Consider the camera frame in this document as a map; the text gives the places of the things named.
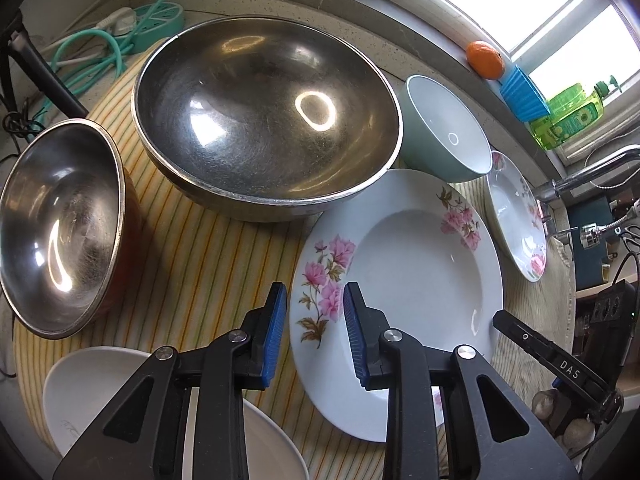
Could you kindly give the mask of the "gloved right hand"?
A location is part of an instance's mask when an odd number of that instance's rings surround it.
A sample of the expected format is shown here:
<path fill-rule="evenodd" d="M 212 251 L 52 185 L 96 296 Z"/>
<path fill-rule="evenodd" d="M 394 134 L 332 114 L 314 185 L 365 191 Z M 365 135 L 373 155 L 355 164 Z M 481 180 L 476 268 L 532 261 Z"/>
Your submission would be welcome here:
<path fill-rule="evenodd" d="M 570 397 L 558 389 L 538 391 L 532 412 L 570 457 L 582 456 L 596 437 L 596 425 L 587 415 L 579 414 Z"/>

